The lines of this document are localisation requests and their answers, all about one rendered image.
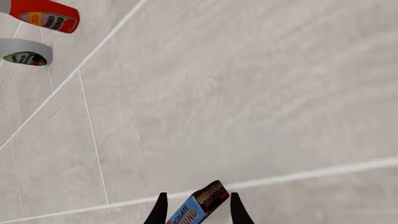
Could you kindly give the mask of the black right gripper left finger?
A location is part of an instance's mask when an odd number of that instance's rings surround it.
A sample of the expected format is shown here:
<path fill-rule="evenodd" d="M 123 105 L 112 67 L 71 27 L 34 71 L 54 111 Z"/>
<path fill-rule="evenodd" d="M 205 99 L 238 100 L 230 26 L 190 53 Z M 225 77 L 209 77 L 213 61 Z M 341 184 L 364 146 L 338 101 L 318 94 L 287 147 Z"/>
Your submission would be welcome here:
<path fill-rule="evenodd" d="M 167 193 L 161 192 L 144 224 L 165 224 L 167 218 Z"/>

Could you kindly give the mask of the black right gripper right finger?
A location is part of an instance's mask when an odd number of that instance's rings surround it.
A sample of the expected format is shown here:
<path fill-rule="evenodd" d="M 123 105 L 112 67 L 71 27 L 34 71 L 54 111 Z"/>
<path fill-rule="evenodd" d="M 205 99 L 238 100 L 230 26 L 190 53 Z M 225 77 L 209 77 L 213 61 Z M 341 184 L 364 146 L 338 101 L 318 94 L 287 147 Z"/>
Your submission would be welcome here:
<path fill-rule="evenodd" d="M 246 211 L 237 192 L 231 193 L 230 212 L 233 224 L 255 224 Z"/>

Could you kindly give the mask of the chocolate pudding box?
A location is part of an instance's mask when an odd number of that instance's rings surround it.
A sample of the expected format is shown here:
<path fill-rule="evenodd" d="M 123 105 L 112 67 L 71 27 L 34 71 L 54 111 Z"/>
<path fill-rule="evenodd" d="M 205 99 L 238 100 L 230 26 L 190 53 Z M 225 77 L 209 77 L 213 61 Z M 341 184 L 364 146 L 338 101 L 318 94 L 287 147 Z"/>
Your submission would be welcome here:
<path fill-rule="evenodd" d="M 191 194 L 165 224 L 201 224 L 228 197 L 220 180 L 215 180 Z"/>

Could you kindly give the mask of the grey printed tin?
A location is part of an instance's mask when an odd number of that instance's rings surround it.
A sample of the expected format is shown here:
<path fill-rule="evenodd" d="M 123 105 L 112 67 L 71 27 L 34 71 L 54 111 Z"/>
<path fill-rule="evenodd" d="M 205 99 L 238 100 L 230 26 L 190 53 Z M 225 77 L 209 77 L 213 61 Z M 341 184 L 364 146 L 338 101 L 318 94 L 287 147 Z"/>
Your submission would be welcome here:
<path fill-rule="evenodd" d="M 53 50 L 32 40 L 0 38 L 0 58 L 10 63 L 42 67 L 52 63 Z"/>

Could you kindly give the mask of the red tomato ketchup bottle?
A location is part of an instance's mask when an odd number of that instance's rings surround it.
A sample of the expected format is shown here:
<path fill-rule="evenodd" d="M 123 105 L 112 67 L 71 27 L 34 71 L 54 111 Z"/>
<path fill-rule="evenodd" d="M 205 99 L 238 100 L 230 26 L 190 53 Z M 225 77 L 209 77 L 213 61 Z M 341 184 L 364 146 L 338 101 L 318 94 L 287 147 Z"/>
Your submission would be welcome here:
<path fill-rule="evenodd" d="M 0 12 L 66 34 L 74 33 L 80 23 L 77 9 L 52 0 L 0 0 Z"/>

